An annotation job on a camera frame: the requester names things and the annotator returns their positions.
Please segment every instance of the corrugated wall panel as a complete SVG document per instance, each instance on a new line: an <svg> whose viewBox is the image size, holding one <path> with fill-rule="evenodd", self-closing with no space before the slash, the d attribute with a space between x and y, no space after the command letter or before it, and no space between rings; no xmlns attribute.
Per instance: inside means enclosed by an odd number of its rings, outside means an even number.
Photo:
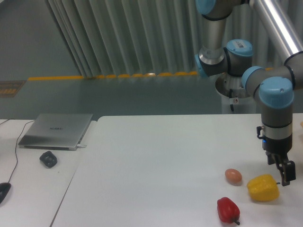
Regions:
<svg viewBox="0 0 303 227"><path fill-rule="evenodd" d="M203 20L195 0L48 0L81 74L145 74L196 70ZM303 2L280 0L300 36ZM282 64L256 12L235 7L227 18L223 46L250 41L253 64Z"/></svg>

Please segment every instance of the yellow bell pepper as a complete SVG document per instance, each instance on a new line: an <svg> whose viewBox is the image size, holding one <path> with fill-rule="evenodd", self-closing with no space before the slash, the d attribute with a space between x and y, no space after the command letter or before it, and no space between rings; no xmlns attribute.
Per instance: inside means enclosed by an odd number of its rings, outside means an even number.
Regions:
<svg viewBox="0 0 303 227"><path fill-rule="evenodd" d="M250 197L257 201L272 201L279 197L276 181L270 174L260 175L247 183Z"/></svg>

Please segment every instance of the yellow floor stripe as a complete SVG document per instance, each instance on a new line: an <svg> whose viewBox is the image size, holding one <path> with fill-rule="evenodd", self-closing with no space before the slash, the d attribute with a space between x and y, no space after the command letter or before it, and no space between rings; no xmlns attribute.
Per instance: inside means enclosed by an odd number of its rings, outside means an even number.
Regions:
<svg viewBox="0 0 303 227"><path fill-rule="evenodd" d="M176 72L175 74L172 74L170 72L163 72L160 73L159 77L172 77L172 76L196 76L197 72ZM108 79L108 78L132 78L132 77L156 77L157 75L155 73L146 73L146 74L120 74L119 76L116 76L114 74L111 75L98 75L92 78L87 79ZM85 79L83 76L59 76L59 77L30 77L27 80L59 80L59 79Z"/></svg>

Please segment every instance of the silver laptop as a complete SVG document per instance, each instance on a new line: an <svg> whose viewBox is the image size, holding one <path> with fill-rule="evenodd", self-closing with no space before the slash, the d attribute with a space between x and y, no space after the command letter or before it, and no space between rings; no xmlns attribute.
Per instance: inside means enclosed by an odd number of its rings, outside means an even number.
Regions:
<svg viewBox="0 0 303 227"><path fill-rule="evenodd" d="M76 150L92 114L42 113L19 142L21 148Z"/></svg>

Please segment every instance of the white table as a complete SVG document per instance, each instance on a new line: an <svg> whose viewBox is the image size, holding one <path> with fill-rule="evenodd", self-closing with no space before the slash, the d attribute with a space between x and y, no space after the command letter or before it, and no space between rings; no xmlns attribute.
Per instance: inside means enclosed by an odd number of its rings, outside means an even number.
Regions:
<svg viewBox="0 0 303 227"><path fill-rule="evenodd" d="M13 171L16 164L16 141L27 122L29 121L9 120L0 125L0 183L7 182ZM25 127L23 135L31 124ZM94 123L90 125L86 138L83 138L86 142L93 126ZM17 148L18 166L10 182L12 187L0 204L0 226L51 225L85 148L76 151L52 150L58 163L51 169L39 160L46 151Z"/></svg>
<svg viewBox="0 0 303 227"><path fill-rule="evenodd" d="M99 119L53 227L225 226L217 200L240 208L243 227L302 226L303 114L294 114L297 179L280 197L253 202L247 182L262 174L280 181L256 137L260 115L116 116ZM225 180L236 168L241 186Z"/></svg>

